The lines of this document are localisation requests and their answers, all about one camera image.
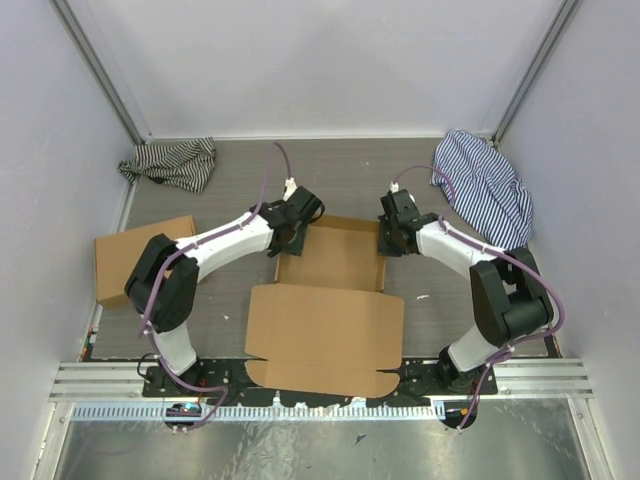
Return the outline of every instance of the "open cardboard box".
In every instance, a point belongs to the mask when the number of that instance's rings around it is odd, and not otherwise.
[[[325,215],[276,284],[251,292],[249,377],[268,388],[377,398],[398,385],[404,301],[385,295],[378,222]]]

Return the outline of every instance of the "black mounting plate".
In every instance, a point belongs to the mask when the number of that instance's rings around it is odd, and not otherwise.
[[[268,407],[273,404],[276,391],[263,388],[251,381],[245,368],[248,359],[211,360],[201,359],[202,380],[204,386],[214,387],[226,385],[229,395],[223,405],[235,406],[242,404],[251,407]],[[382,398],[367,399],[367,406],[374,408],[381,405],[389,407],[429,406],[429,395],[468,395],[478,372],[470,372],[463,375],[458,382],[450,388],[440,385],[437,377],[436,364],[433,359],[405,358],[402,366],[396,370],[400,376],[398,387],[389,395]],[[484,382],[481,394],[495,395],[498,388],[495,375],[490,372]],[[149,367],[142,390],[142,396],[146,398],[162,397],[193,397],[197,395],[177,387],[166,375],[161,367]],[[207,403],[215,403],[220,398],[220,393],[206,393],[204,397]],[[342,395],[328,395],[319,393],[293,392],[280,390],[280,403],[285,407],[294,407],[297,403],[304,403],[310,408],[328,407],[331,405],[345,406],[351,403],[352,398]]]

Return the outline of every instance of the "blue striped cloth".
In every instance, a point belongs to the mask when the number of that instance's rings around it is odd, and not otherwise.
[[[531,195],[504,155],[475,135],[453,130],[438,145],[433,166],[453,183],[454,210],[489,243],[508,250],[527,243],[533,222]],[[442,175],[434,173],[431,183],[451,202]]]

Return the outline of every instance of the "wooden floor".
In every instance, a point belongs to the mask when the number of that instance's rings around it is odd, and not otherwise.
[[[440,139],[294,140],[284,142],[299,185],[320,197],[327,213],[375,219],[379,198],[391,178],[416,163],[430,164]],[[198,232],[234,220],[257,201],[268,141],[218,142],[218,161],[202,195],[157,185],[142,178],[127,228],[193,215]],[[267,201],[282,194],[284,162],[274,158]],[[461,230],[476,235],[448,207],[428,173],[417,170],[401,181],[415,196],[421,212],[444,213]],[[196,351],[208,357],[244,357],[251,287],[273,280],[275,259],[265,253],[233,262],[200,284],[189,331]],[[385,292],[405,300],[405,356],[436,356],[473,324],[469,284],[434,260],[417,255],[390,258]],[[149,351],[138,340],[139,317],[133,309],[105,310],[94,358],[131,358]],[[517,354],[544,355],[542,341],[518,346]]]

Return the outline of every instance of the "flattened cardboard box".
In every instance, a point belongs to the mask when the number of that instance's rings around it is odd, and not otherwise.
[[[171,240],[195,234],[193,217],[187,215],[166,222],[96,238],[96,301],[105,308],[129,304],[124,286],[149,240],[164,233]]]
[[[325,215],[276,284],[251,292],[245,350],[264,387],[377,398],[398,385],[404,301],[385,295],[378,222]]]

